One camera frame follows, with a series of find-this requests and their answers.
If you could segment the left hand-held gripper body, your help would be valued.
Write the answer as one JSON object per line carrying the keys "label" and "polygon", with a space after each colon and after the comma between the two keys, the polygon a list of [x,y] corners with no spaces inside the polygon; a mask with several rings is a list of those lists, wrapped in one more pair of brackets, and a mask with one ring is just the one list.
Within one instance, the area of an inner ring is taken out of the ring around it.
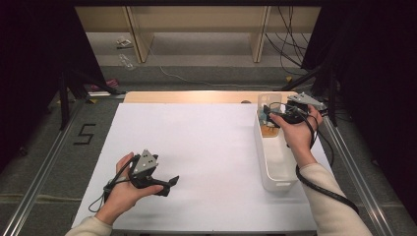
{"label": "left hand-held gripper body", "polygon": [[152,173],[157,165],[158,163],[153,159],[152,154],[145,149],[141,154],[137,154],[132,158],[132,165],[128,172],[129,180],[137,189],[160,185],[162,190],[156,193],[156,195],[167,197],[171,188],[168,182],[152,177]]}

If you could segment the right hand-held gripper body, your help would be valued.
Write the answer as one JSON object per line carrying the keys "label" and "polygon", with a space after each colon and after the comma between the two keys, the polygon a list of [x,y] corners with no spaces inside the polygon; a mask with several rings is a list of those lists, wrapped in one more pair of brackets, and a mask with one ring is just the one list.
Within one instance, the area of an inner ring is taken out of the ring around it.
{"label": "right hand-held gripper body", "polygon": [[288,96],[287,102],[284,103],[284,111],[278,113],[278,115],[289,124],[298,124],[303,122],[310,114],[309,105],[316,108],[323,117],[328,115],[328,108],[322,102],[316,100],[313,103],[308,103],[305,99],[307,97],[309,95],[306,93]]}

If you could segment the white plastic storage box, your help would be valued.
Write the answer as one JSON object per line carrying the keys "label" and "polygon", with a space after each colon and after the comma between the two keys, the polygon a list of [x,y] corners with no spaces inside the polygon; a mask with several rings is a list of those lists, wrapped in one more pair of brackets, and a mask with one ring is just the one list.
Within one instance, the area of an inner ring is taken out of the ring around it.
{"label": "white plastic storage box", "polygon": [[264,188],[270,192],[289,191],[297,182],[296,163],[283,132],[279,129],[276,137],[264,138],[256,115],[254,136]]}

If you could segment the person's right hand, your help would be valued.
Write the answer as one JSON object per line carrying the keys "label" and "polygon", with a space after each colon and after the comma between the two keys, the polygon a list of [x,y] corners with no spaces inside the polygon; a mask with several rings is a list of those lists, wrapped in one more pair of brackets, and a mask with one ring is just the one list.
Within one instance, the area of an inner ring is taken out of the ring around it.
{"label": "person's right hand", "polygon": [[314,134],[323,122],[323,117],[314,106],[309,105],[308,108],[307,121],[299,124],[289,124],[275,114],[269,116],[282,129],[284,139],[289,145],[299,168],[317,162],[312,155],[311,146]]}

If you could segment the person's left hand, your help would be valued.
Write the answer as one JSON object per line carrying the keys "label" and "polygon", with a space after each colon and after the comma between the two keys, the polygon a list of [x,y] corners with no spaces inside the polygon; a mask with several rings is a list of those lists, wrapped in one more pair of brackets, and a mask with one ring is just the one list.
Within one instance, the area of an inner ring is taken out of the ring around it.
{"label": "person's left hand", "polygon": [[120,215],[132,208],[138,200],[157,194],[162,189],[163,187],[160,185],[137,189],[130,181],[118,183],[94,217],[103,223],[112,225]]}

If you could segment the black metal stand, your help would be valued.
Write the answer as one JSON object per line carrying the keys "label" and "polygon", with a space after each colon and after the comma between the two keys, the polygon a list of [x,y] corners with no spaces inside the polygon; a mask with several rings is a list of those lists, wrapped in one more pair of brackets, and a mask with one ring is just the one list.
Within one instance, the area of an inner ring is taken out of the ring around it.
{"label": "black metal stand", "polygon": [[74,69],[64,71],[58,80],[61,107],[61,130],[64,130],[70,121],[68,91],[70,91],[76,99],[85,99],[89,96],[85,85],[97,86],[99,89],[107,91],[111,95],[125,94],[124,91],[109,86],[104,78],[101,78],[100,80],[95,79],[86,73]]}
{"label": "black metal stand", "polygon": [[335,72],[331,67],[318,66],[306,75],[284,86],[281,90],[290,91],[313,78],[315,78],[315,81],[313,82],[311,93],[313,96],[323,96],[325,94],[328,96],[328,118],[331,124],[336,127],[335,105],[337,84]]}

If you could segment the white table cover sheet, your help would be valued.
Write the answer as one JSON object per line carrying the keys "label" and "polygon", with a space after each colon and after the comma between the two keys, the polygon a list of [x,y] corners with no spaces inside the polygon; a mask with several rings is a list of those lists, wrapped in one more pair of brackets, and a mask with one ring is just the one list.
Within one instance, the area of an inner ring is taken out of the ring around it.
{"label": "white table cover sheet", "polygon": [[179,179],[166,197],[140,200],[118,230],[148,233],[272,233],[313,231],[300,184],[264,189],[255,139],[254,104],[122,103],[74,219],[89,216],[115,175],[116,162],[148,149],[158,156],[154,178]]}

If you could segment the black curtain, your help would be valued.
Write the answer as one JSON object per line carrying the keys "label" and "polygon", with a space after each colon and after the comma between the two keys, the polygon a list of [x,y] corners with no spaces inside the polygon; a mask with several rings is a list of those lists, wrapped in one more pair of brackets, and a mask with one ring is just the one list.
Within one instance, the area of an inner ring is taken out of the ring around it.
{"label": "black curtain", "polygon": [[322,64],[349,20],[336,78],[373,158],[417,224],[417,0],[314,0],[305,66]]}
{"label": "black curtain", "polygon": [[104,83],[74,6],[0,0],[0,172],[62,85],[85,97],[85,84]]}

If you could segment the light wooden table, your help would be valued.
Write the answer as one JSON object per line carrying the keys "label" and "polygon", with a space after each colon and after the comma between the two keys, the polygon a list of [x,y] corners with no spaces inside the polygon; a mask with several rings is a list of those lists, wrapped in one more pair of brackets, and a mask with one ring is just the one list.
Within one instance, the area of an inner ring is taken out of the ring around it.
{"label": "light wooden table", "polygon": [[250,90],[186,90],[186,91],[130,91],[125,103],[241,103],[258,102],[261,91]]}

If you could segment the pink cloth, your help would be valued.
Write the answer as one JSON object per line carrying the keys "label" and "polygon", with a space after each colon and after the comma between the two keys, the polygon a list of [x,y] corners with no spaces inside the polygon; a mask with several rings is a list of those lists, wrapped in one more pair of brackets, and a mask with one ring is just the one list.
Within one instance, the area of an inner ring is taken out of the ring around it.
{"label": "pink cloth", "polygon": [[[117,79],[110,79],[110,80],[107,80],[106,81],[106,84],[109,86],[109,87],[111,87],[111,88],[116,88],[116,87],[118,87],[119,86],[119,82],[118,82],[118,80]],[[91,91],[101,91],[101,88],[99,88],[98,86],[96,86],[96,85],[91,85],[90,86],[90,90]]]}

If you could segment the clear plastic bottle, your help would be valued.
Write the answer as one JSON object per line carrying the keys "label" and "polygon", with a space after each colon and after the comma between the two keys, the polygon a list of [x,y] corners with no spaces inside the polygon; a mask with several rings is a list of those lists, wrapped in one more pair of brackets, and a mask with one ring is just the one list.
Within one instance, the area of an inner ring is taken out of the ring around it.
{"label": "clear plastic bottle", "polygon": [[124,54],[119,55],[120,63],[126,70],[132,71],[135,69],[135,66],[132,64],[131,60]]}

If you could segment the beige wooden desk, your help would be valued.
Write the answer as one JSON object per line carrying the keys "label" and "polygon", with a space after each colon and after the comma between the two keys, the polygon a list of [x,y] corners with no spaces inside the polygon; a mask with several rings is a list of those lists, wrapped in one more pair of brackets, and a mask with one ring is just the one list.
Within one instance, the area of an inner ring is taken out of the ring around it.
{"label": "beige wooden desk", "polygon": [[253,61],[262,58],[268,32],[311,33],[319,7],[78,7],[86,32],[128,32],[137,61],[148,59],[157,32],[243,32],[249,36]]}

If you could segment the crumpled white paper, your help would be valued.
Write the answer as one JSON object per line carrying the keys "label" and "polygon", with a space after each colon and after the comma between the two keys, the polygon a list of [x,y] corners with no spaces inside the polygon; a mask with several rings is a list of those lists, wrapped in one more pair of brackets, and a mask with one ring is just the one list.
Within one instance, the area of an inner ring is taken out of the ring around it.
{"label": "crumpled white paper", "polygon": [[132,42],[129,39],[125,38],[124,36],[118,37],[117,40],[116,40],[116,43],[117,43],[117,48],[118,49],[132,48],[133,47]]}

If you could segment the metal floor rail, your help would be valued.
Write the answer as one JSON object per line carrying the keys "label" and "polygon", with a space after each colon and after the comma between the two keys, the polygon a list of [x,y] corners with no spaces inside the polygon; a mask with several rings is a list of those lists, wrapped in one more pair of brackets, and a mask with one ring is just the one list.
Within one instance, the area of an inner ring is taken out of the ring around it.
{"label": "metal floor rail", "polygon": [[53,144],[50,146],[47,155],[42,160],[41,165],[36,169],[36,174],[32,177],[29,188],[21,196],[19,204],[12,214],[5,230],[1,233],[2,236],[19,236],[23,226],[25,225],[30,211],[32,210],[35,201],[41,189],[49,176],[53,165],[63,148],[68,133],[70,132],[74,120],[78,116],[80,110],[83,108],[85,101],[76,100],[73,105],[73,110],[70,112],[70,121],[64,130],[59,129],[54,138]]}
{"label": "metal floor rail", "polygon": [[347,172],[355,186],[355,189],[366,209],[370,219],[373,222],[379,236],[393,236],[393,230],[387,222],[387,218],[383,209],[377,202],[372,193],[364,175],[361,173],[358,164],[355,162],[353,155],[347,147],[346,142],[342,138],[338,128],[335,127],[328,117],[324,118],[324,124],[328,128],[328,132],[334,142],[338,153],[345,165]]}

